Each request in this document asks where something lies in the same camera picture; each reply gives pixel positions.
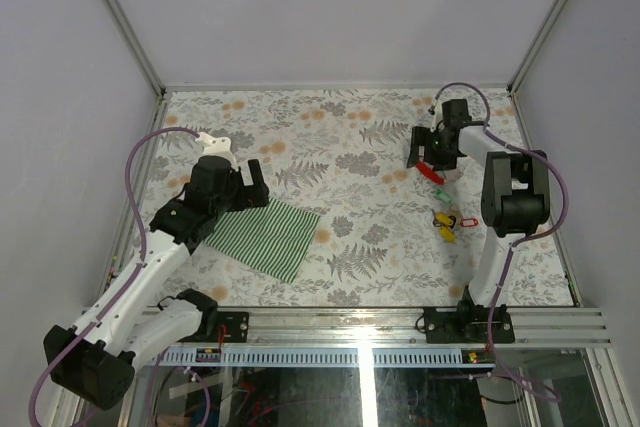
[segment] metal corner post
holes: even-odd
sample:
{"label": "metal corner post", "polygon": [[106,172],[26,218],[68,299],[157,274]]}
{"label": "metal corner post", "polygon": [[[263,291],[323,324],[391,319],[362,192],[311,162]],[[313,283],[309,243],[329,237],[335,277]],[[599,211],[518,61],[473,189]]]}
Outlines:
{"label": "metal corner post", "polygon": [[124,42],[127,44],[131,55],[136,60],[142,74],[149,83],[149,87],[158,97],[162,97],[164,94],[164,85],[156,70],[154,69],[151,61],[147,57],[146,52],[142,48],[138,36],[134,32],[129,20],[127,19],[122,6],[118,0],[102,0],[105,7],[109,11],[111,18],[113,19],[116,27],[120,31]]}
{"label": "metal corner post", "polygon": [[549,12],[547,13],[547,16],[542,22],[540,29],[538,29],[538,32],[534,37],[533,42],[531,43],[531,46],[527,50],[527,53],[524,56],[524,59],[520,63],[518,70],[516,70],[516,73],[511,79],[511,82],[509,82],[508,89],[510,92],[512,93],[517,92],[520,86],[522,85],[527,73],[529,72],[529,69],[531,68],[531,65],[533,64],[534,60],[538,55],[538,52],[540,52],[540,49],[542,48],[545,41],[547,40],[547,37],[549,37],[549,34],[551,33],[553,26],[556,24],[562,11],[567,5],[567,1],[568,0],[553,1],[553,4],[551,5]]}

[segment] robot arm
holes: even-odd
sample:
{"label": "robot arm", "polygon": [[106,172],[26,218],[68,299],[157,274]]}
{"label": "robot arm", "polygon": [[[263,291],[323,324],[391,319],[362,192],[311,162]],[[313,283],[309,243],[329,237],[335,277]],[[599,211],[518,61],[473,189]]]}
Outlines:
{"label": "robot arm", "polygon": [[[435,171],[453,170],[457,159],[466,156],[485,169],[481,211],[489,228],[478,271],[465,295],[473,306],[489,307],[511,244],[532,235],[549,219],[548,170],[541,162],[509,152],[490,139],[484,122],[471,120],[466,100],[439,104],[434,113],[431,128],[413,128],[407,167],[414,166],[424,150],[424,161]],[[498,305],[505,302],[509,280]]]}
{"label": "robot arm", "polygon": [[[169,345],[187,337],[215,335],[217,303],[193,289],[178,294],[153,320],[135,323],[166,279],[213,233],[220,216],[269,203],[269,189],[257,160],[248,162],[253,184],[244,185],[228,138],[200,133],[197,142],[203,155],[185,184],[184,198],[171,199],[154,216],[146,233],[148,255],[124,295],[116,299],[138,269],[137,255],[71,328],[56,325],[44,339],[51,363],[77,332],[97,324],[53,370],[51,378],[100,409],[117,404],[135,373]],[[98,321],[98,313],[111,302],[112,307]]]}

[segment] green striped towel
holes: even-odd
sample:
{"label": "green striped towel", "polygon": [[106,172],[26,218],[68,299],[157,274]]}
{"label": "green striped towel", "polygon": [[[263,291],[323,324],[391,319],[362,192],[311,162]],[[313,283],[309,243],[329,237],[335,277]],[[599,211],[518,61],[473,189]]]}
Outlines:
{"label": "green striped towel", "polygon": [[267,207],[227,212],[207,245],[291,283],[307,255],[320,216],[271,199]]}

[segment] striped cloth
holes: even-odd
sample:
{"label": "striped cloth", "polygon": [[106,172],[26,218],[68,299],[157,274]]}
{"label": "striped cloth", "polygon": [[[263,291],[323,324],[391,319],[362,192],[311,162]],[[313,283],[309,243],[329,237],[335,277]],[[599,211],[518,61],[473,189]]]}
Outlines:
{"label": "striped cloth", "polygon": [[207,245],[260,272],[291,283],[320,216],[271,199],[267,207],[227,212]]}

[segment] white light strip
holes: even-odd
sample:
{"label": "white light strip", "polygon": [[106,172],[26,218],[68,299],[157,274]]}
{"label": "white light strip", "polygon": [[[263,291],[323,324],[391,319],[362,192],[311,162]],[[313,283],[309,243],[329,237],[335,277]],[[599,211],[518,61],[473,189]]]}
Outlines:
{"label": "white light strip", "polygon": [[378,401],[374,374],[373,348],[370,344],[358,347],[360,364],[360,405],[363,427],[378,427]]}

